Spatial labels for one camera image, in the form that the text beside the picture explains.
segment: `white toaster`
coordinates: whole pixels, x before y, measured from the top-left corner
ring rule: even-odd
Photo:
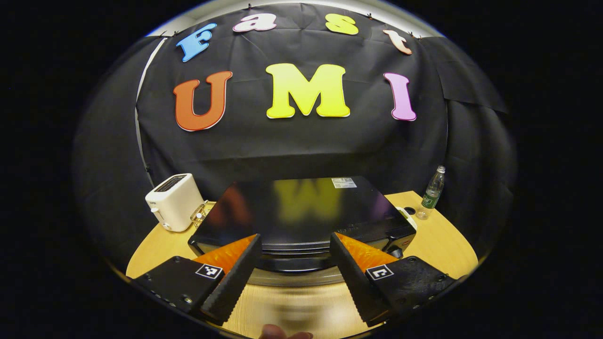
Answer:
[[[167,178],[145,199],[163,228],[173,232],[187,230],[191,225],[191,215],[204,201],[190,173]]]

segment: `black cloth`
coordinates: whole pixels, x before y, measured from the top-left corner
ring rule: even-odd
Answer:
[[[107,71],[81,116],[72,154],[73,184],[93,243],[122,271],[157,224],[136,140],[134,105],[142,71],[160,39],[134,44]]]
[[[277,27],[234,33],[244,16],[272,13]],[[329,31],[328,13],[356,21],[355,36]],[[216,23],[209,47],[182,62],[176,44]],[[402,54],[382,30],[398,32],[412,55]],[[438,165],[446,184],[440,210],[483,257],[506,220],[516,171],[507,109],[487,77],[443,37],[416,39],[387,24],[346,10],[279,4],[213,18],[169,37],[142,70],[159,38],[141,40],[122,58],[91,101],[75,139],[77,195],[97,244],[125,270],[131,254],[154,227],[144,197],[178,173],[192,173],[205,199],[217,200],[235,180],[364,176],[382,193],[422,195]],[[273,79],[266,67],[292,63],[309,80],[320,65],[346,69],[343,90],[350,115],[325,118],[315,108],[292,118],[269,119]],[[231,71],[224,116],[210,129],[185,131],[175,121],[174,88],[199,80],[194,109],[209,109],[208,75]],[[394,98],[383,73],[409,80],[415,121],[392,117]],[[146,164],[136,140],[134,105]]]

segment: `yellow letter m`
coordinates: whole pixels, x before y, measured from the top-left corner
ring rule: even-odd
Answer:
[[[266,72],[272,74],[274,80],[273,103],[266,112],[269,118],[290,118],[295,114],[295,108],[289,105],[289,93],[304,115],[310,114],[319,94],[318,115],[340,118],[350,115],[343,98],[341,77],[346,73],[343,67],[320,65],[310,81],[290,63],[270,65]]]

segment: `green bottle label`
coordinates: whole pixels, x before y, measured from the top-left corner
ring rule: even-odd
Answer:
[[[421,202],[421,204],[423,205],[423,207],[425,208],[434,208],[435,204],[438,202],[438,199],[440,197],[432,197],[431,195],[425,193],[425,195],[423,196],[423,201]]]

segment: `wooden table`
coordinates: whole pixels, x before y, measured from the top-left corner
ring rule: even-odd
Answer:
[[[401,208],[417,210],[421,203],[421,197],[412,191],[385,197]],[[427,220],[413,219],[417,234],[404,251],[404,257],[417,256],[455,279],[477,267],[478,259],[471,245],[438,211],[433,211]],[[130,259],[126,276],[137,278],[175,255],[196,258],[187,244],[195,230],[191,226],[185,232],[175,233],[158,224]],[[311,332],[317,339],[348,337],[369,329],[360,319],[344,282],[313,287],[247,284],[221,329],[258,338],[262,325],[267,323],[281,326],[288,335]]]

